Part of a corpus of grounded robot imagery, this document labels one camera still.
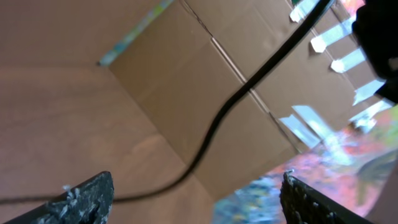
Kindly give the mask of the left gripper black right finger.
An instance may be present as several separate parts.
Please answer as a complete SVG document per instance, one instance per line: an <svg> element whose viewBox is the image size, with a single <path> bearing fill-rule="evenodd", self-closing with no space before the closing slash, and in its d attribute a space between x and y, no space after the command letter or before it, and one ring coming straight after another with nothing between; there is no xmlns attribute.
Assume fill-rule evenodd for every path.
<svg viewBox="0 0 398 224"><path fill-rule="evenodd" d="M284 173L279 198L287 224L372 224L290 172Z"/></svg>

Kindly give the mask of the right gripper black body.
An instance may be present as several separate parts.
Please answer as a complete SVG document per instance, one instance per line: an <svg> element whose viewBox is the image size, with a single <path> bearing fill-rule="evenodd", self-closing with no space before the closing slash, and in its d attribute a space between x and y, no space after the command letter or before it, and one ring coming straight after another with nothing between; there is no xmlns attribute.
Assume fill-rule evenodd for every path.
<svg viewBox="0 0 398 224"><path fill-rule="evenodd" d="M376 75L376 94L397 104L397 0L366 0L356 11L354 35Z"/></svg>

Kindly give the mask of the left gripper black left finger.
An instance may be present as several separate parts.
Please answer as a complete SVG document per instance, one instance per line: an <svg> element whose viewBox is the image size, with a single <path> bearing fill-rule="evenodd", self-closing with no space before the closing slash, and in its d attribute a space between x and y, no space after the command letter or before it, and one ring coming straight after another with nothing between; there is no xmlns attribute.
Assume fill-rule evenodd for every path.
<svg viewBox="0 0 398 224"><path fill-rule="evenodd" d="M4 205L41 202L8 223L30 224L107 224L114 198L111 173L103 171L71 188L65 187L61 195L24 196L4 198Z"/></svg>

